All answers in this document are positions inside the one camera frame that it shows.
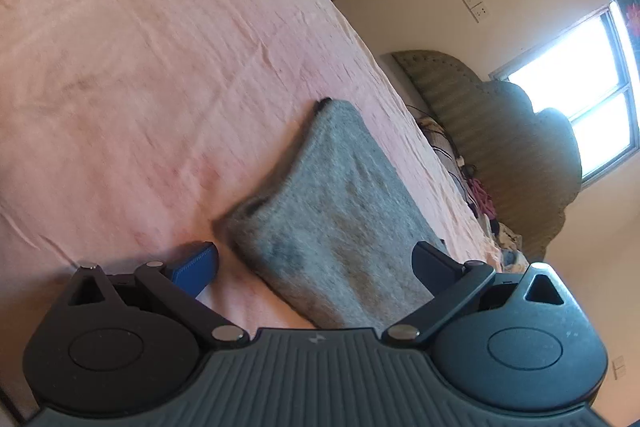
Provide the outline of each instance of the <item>bright window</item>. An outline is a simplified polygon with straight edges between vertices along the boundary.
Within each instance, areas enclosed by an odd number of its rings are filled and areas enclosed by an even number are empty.
[[[553,107],[569,119],[583,181],[638,147],[638,68],[615,3],[496,77],[519,85],[535,112]]]

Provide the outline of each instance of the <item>folded gray cloth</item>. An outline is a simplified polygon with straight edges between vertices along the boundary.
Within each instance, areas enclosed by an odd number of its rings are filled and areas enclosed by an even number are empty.
[[[444,250],[349,102],[321,103],[282,183],[227,221],[236,253],[322,328],[382,330],[432,298],[417,241]]]

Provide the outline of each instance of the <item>window frame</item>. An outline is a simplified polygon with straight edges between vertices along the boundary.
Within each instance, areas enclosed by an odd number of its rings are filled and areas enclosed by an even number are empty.
[[[587,115],[591,114],[594,110],[599,108],[602,104],[609,102],[609,100],[611,100],[613,97],[616,97],[617,95],[623,93],[625,96],[626,111],[629,121],[629,146],[626,147],[626,149],[620,152],[618,155],[610,159],[608,162],[606,162],[604,165],[590,172],[587,176],[584,176],[582,178],[582,188],[587,187],[588,185],[602,178],[605,174],[611,172],[618,165],[620,165],[630,156],[634,155],[640,149],[640,128],[638,126],[638,115],[636,115],[636,101],[634,99],[631,76],[629,74],[625,54],[622,48],[622,42],[620,41],[620,35],[618,34],[618,30],[613,20],[613,15],[609,9],[609,5],[603,6],[602,8],[599,8],[598,10],[588,14],[575,24],[564,29],[564,31],[562,31],[556,38],[526,51],[522,55],[505,64],[503,67],[489,74],[489,78],[491,80],[510,82],[509,76],[511,74],[515,73],[520,68],[523,68],[525,65],[529,64],[536,58],[540,57],[540,55],[553,48],[556,44],[558,44],[559,41],[564,39],[579,25],[596,17],[599,17],[602,20],[605,31],[607,33],[607,38],[609,39],[609,45],[611,47],[614,62],[616,65],[616,71],[618,72],[618,85],[616,86],[616,89],[610,90],[599,102],[594,104],[592,107],[576,115],[572,115],[572,117],[570,119],[568,118],[568,120],[573,126],[575,122],[581,120],[582,118],[585,118]]]

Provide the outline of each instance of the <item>white logo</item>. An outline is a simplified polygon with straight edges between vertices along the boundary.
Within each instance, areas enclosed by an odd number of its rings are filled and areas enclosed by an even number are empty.
[[[316,336],[314,337],[309,337],[309,342],[313,342],[314,344],[319,344],[321,342],[324,342],[326,340],[326,338],[324,338],[324,336],[322,336],[320,333],[316,333]]]

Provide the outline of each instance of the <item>upholstered headboard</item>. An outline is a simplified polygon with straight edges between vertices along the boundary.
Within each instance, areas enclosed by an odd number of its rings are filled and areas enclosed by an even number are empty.
[[[494,200],[498,219],[522,234],[530,262],[564,225],[582,168],[571,124],[555,109],[533,112],[509,82],[482,82],[462,62],[434,51],[392,54]]]

